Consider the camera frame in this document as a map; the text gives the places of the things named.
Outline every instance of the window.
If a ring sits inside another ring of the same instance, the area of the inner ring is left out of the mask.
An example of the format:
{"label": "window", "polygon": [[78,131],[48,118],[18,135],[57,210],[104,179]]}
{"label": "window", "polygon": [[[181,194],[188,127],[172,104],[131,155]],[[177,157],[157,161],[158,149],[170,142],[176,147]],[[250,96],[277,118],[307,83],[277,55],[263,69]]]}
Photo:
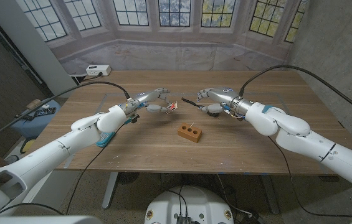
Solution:
{"label": "window", "polygon": [[65,3],[80,31],[101,26],[92,0],[65,0]]}
{"label": "window", "polygon": [[189,26],[190,0],[158,0],[161,26]]}
{"label": "window", "polygon": [[303,15],[306,11],[307,1],[308,0],[300,1],[298,11],[296,12],[295,17],[293,18],[293,22],[289,28],[288,35],[285,38],[285,41],[293,43],[293,41],[295,40],[295,36],[296,36],[296,33],[298,32],[299,24],[302,21]]}
{"label": "window", "polygon": [[273,37],[281,20],[286,0],[258,0],[250,30]]}
{"label": "window", "polygon": [[204,0],[202,27],[230,27],[235,0]]}
{"label": "window", "polygon": [[113,0],[119,25],[148,26],[145,0]]}
{"label": "window", "polygon": [[49,0],[16,0],[45,42],[66,35]]}

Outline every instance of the robot finger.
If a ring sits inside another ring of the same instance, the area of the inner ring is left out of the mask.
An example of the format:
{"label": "robot finger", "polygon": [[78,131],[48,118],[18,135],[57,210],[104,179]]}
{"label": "robot finger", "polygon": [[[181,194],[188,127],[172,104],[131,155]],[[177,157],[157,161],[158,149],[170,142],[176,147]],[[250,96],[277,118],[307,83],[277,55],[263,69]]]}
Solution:
{"label": "robot finger", "polygon": [[167,102],[168,105],[170,105],[170,101],[168,100],[168,95],[163,93],[159,95],[159,99],[164,100],[165,102]]}
{"label": "robot finger", "polygon": [[159,113],[159,112],[170,112],[169,109],[165,108],[165,107],[162,107],[162,106],[159,106],[159,105],[148,105],[146,107],[146,110],[150,113]]}
{"label": "robot finger", "polygon": [[206,89],[203,89],[203,90],[199,91],[198,95],[200,95],[200,94],[202,94],[202,93],[209,92],[211,89],[213,89],[213,88],[206,88]]}
{"label": "robot finger", "polygon": [[224,111],[224,108],[220,105],[220,103],[215,103],[213,105],[204,106],[201,108],[203,112],[210,112],[210,113],[221,113]]}
{"label": "robot finger", "polygon": [[159,93],[170,93],[170,90],[168,90],[167,88],[157,88],[154,91],[157,91]]}
{"label": "robot finger", "polygon": [[200,94],[198,95],[198,97],[196,98],[196,101],[199,101],[199,100],[201,100],[202,98],[206,98],[206,97],[209,97],[209,95],[207,94],[207,92],[200,93]]}

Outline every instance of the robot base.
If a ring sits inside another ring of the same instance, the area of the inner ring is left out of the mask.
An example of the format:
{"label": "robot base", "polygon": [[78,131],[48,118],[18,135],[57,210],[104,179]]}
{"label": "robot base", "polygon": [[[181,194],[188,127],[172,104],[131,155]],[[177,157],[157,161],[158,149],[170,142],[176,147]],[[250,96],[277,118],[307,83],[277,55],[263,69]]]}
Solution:
{"label": "robot base", "polygon": [[218,195],[202,187],[183,186],[181,195],[187,203],[186,206],[181,198],[180,214],[179,191],[180,187],[170,189],[175,193],[165,191],[157,196],[146,209],[145,224],[165,223],[200,223],[200,224],[231,224],[234,223],[231,209],[228,204]]}

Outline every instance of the floor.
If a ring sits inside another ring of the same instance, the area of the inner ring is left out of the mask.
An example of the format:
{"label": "floor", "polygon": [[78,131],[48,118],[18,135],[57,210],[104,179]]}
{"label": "floor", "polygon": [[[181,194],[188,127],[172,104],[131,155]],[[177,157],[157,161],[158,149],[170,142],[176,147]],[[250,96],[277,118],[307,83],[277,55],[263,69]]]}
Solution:
{"label": "floor", "polygon": [[[69,203],[79,172],[66,172],[73,178],[73,185],[63,178],[50,176],[46,184],[51,182],[56,187],[42,188],[42,194],[36,196],[33,202],[48,204],[49,201],[59,201],[50,205],[65,212]],[[213,175],[201,174],[163,174],[162,189],[170,189],[181,185],[182,179],[191,185],[205,187],[218,192],[216,184],[211,180]],[[159,174],[141,173],[132,184],[118,184],[109,209],[101,208],[102,198],[109,178],[108,172],[87,171],[80,181],[69,209],[69,215],[92,215],[103,223],[143,223],[146,208],[157,197],[161,190]],[[298,205],[289,177],[273,176],[272,181],[280,205],[281,214],[273,215],[269,211],[264,188],[257,175],[222,175],[224,185],[231,185],[236,190],[238,207],[255,210],[266,223],[351,223],[352,218],[318,217],[304,212]],[[311,212],[335,213],[352,215],[352,185],[340,179],[338,182],[324,182],[318,177],[294,177],[297,194],[302,205]],[[58,184],[67,184],[68,191],[61,190],[58,194]],[[229,200],[235,203],[234,196]],[[35,207],[20,207],[15,215],[52,215],[50,211]]]}

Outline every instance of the wooden block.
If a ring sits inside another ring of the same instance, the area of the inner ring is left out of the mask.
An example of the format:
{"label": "wooden block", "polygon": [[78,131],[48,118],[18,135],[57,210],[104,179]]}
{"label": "wooden block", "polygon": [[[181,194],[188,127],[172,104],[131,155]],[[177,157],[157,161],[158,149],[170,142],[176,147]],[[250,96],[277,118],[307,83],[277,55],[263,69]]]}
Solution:
{"label": "wooden block", "polygon": [[202,136],[202,130],[199,128],[192,126],[190,124],[183,123],[180,128],[178,128],[177,133],[183,138],[191,140],[195,143],[198,143],[199,139]]}

